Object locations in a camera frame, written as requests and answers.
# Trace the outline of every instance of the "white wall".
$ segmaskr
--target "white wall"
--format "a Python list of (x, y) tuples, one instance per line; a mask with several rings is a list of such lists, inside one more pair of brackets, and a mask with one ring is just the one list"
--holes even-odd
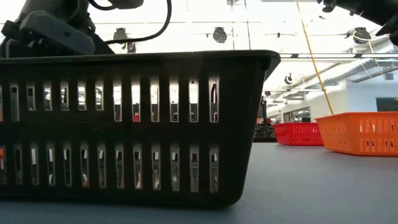
[[(326, 88), (335, 114), (344, 112), (376, 112), (376, 98), (398, 97), (398, 71), (394, 72), (395, 80), (387, 81), (388, 84), (386, 84), (382, 76), (361, 83), (351, 82), (363, 76), (360, 73), (347, 81), (340, 82), (339, 86)], [(267, 116), (281, 114), (282, 122), (284, 122), (284, 113), (306, 107), (311, 109), (311, 121), (313, 122), (315, 122), (315, 118), (331, 115), (323, 92), (310, 92), (303, 101), (289, 101), (288, 105), (280, 105), (277, 109), (269, 108)]]
[[(335, 113), (344, 113), (349, 110), (345, 82), (339, 83), (338, 86), (328, 87), (327, 92), (331, 101), (333, 111)], [(267, 112), (267, 116), (270, 117), (281, 113), (282, 122), (284, 122), (283, 121), (284, 113), (306, 107), (310, 107), (311, 109), (312, 122), (315, 122), (315, 118), (331, 115), (323, 92), (310, 92), (305, 96), (305, 99), (302, 101), (298, 100), (289, 101), (288, 105), (278, 106), (278, 109), (270, 108)]]
[(376, 112), (376, 98), (398, 96), (398, 73), (395, 80), (384, 81), (382, 76), (361, 83), (347, 83), (348, 105), (351, 112)]

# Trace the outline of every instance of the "ceiling light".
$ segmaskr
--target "ceiling light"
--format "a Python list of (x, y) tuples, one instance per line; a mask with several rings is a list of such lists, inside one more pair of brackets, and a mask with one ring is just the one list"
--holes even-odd
[(283, 90), (283, 89), (266, 89), (263, 91), (287, 91), (287, 90)]
[(303, 89), (303, 90), (295, 90), (295, 91), (323, 91), (323, 90)]
[(291, 58), (292, 54), (279, 54), (281, 58)]
[(362, 58), (396, 58), (398, 54), (362, 54)]
[[(356, 54), (314, 54), (314, 58), (353, 58)], [(299, 58), (311, 58), (310, 54), (299, 54)]]
[[(323, 63), (351, 63), (357, 60), (357, 58), (316, 58), (317, 62)], [(311, 58), (282, 58), (281, 62), (311, 62)]]

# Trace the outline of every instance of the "orange object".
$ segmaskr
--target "orange object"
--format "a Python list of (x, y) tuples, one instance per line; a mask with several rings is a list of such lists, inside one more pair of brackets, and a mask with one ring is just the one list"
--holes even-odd
[(276, 140), (289, 146), (322, 146), (317, 123), (282, 123), (274, 125)]
[(318, 118), (328, 150), (359, 156), (398, 156), (398, 112), (342, 113)]

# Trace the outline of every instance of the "black machine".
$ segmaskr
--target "black machine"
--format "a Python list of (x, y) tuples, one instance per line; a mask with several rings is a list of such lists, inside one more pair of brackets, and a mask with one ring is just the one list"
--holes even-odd
[[(113, 54), (108, 44), (135, 43), (153, 39), (166, 30), (171, 17), (171, 0), (163, 28), (156, 34), (138, 39), (116, 39), (104, 42), (95, 34), (95, 24), (87, 12), (88, 4), (99, 10), (135, 9), (144, 0), (108, 0), (103, 7), (95, 0), (27, 0), (15, 22), (7, 21), (2, 29), (6, 37), (0, 46), (0, 58), (44, 57), (62, 55)], [(398, 45), (398, 1), (391, 0), (317, 0), (324, 12), (336, 6), (373, 21), (383, 28), (377, 35), (390, 34)]]

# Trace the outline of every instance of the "ceiling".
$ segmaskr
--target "ceiling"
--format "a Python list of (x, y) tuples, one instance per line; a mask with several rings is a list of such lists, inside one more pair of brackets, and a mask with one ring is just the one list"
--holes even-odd
[[(24, 0), (0, 2), (0, 26), (5, 20), (14, 20)], [(103, 6), (106, 0), (97, 0)], [(366, 27), (371, 34), (379, 26), (359, 16), (336, 8), (332, 13), (322, 13), (316, 0), (300, 3), (302, 14), (293, 0), (261, 2), (240, 0), (228, 5), (226, 0), (172, 0), (173, 14), (168, 29), (157, 39), (137, 43), (137, 53), (183, 52), (198, 50), (267, 49), (279, 53), (309, 53), (303, 35), (302, 17), (314, 53), (341, 53), (349, 49), (368, 50), (367, 45), (354, 44), (345, 33), (356, 27)], [(129, 37), (143, 37), (156, 33), (165, 21), (166, 0), (145, 0), (144, 5), (132, 10), (99, 11), (90, 6), (89, 12), (96, 24), (96, 33), (104, 40), (113, 38), (118, 27), (126, 28)], [(224, 44), (215, 42), (215, 27), (224, 27), (228, 38)], [(120, 45), (112, 46), (116, 53), (123, 52)], [(317, 63), (319, 70), (334, 63)], [(288, 88), (284, 77), (292, 74), (301, 82), (315, 73), (311, 62), (283, 62), (268, 78), (264, 88)]]

